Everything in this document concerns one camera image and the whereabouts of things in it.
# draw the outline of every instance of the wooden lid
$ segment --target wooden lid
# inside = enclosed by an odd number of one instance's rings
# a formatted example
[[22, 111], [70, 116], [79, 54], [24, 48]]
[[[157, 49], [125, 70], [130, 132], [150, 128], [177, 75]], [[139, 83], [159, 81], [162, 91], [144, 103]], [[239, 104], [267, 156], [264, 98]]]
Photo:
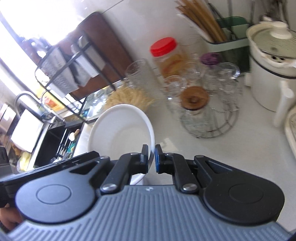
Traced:
[[209, 102], [209, 94], [200, 86], [186, 88], [180, 95], [181, 106], [188, 110], [199, 110]]

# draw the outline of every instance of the faucet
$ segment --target faucet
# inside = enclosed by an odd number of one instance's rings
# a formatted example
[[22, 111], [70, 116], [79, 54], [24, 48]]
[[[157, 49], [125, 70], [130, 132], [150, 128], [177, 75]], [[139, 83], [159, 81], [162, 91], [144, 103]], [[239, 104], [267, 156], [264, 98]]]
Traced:
[[20, 118], [20, 113], [18, 111], [18, 107], [17, 107], [17, 102], [19, 100], [19, 98], [23, 95], [27, 95], [29, 97], [31, 97], [32, 100], [34, 100], [39, 106], [42, 106], [48, 113], [49, 115], [52, 114], [54, 115], [54, 117], [51, 119], [51, 120], [46, 120], [47, 122], [49, 122], [50, 124], [53, 124], [55, 122], [55, 120], [57, 119], [58, 121], [60, 121], [61, 123], [63, 123], [65, 120], [60, 116], [58, 115], [56, 112], [54, 112], [53, 110], [51, 110], [50, 108], [48, 108], [45, 103], [43, 103], [43, 101], [40, 101], [39, 99], [37, 99], [35, 97], [35, 95], [33, 95], [31, 92], [29, 91], [23, 91], [21, 93], [19, 93], [16, 98], [15, 98], [15, 101], [14, 101], [14, 106], [15, 106], [15, 110], [16, 110], [16, 114], [17, 116]]

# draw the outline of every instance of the wooden cutting board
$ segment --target wooden cutting board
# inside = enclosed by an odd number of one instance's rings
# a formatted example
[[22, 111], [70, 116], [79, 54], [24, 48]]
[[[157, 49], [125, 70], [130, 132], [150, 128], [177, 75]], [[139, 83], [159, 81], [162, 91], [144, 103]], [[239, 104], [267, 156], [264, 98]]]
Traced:
[[[73, 32], [69, 33], [69, 36], [78, 41], [83, 35], [83, 32], [87, 34], [88, 39], [94, 43], [95, 48], [98, 48], [103, 53], [121, 76], [116, 74], [107, 64], [103, 68], [102, 73], [108, 77], [112, 83], [120, 80], [121, 77], [124, 76], [126, 68], [133, 60], [102, 14], [99, 12], [92, 13], [84, 19]], [[72, 42], [68, 38], [63, 39], [57, 45], [65, 54], [73, 55], [71, 51]], [[72, 92], [71, 95], [77, 100], [82, 99], [107, 85], [103, 78], [97, 75], [91, 78], [85, 87], [80, 87], [78, 90]]]

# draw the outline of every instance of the purple lid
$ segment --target purple lid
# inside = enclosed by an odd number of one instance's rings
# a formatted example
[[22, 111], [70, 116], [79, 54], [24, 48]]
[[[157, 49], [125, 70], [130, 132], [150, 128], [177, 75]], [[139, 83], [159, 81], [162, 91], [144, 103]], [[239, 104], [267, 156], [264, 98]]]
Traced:
[[221, 62], [221, 55], [219, 53], [205, 53], [200, 57], [200, 62], [204, 65], [216, 65]]

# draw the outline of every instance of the black sink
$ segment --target black sink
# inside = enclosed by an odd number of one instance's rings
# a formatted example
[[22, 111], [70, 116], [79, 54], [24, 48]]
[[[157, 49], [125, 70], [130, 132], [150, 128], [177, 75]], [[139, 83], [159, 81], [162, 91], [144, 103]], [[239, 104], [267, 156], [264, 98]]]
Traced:
[[49, 129], [45, 134], [44, 140], [41, 144], [40, 150], [35, 160], [35, 166], [41, 167], [50, 163], [55, 158], [63, 158], [64, 153], [67, 151], [72, 143], [77, 143], [79, 135], [74, 142], [71, 142], [68, 137], [71, 132], [75, 132], [77, 129], [81, 130], [82, 123], [75, 125], [59, 126], [53, 129]]

